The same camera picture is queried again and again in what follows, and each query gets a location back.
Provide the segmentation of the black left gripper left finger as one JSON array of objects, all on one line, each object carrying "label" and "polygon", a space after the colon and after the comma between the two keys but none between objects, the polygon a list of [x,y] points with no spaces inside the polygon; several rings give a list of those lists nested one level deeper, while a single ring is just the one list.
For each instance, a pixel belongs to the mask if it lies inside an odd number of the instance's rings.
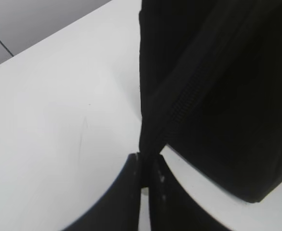
[{"label": "black left gripper left finger", "polygon": [[142,160],[130,154],[103,196],[66,231],[137,231],[141,202]]}]

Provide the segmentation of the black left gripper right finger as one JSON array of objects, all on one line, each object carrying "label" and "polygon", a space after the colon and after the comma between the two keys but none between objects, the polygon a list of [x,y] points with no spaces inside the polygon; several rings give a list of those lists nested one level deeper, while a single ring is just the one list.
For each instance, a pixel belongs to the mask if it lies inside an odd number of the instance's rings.
[{"label": "black left gripper right finger", "polygon": [[152,231],[228,231],[184,190],[162,155],[151,166],[149,215]]}]

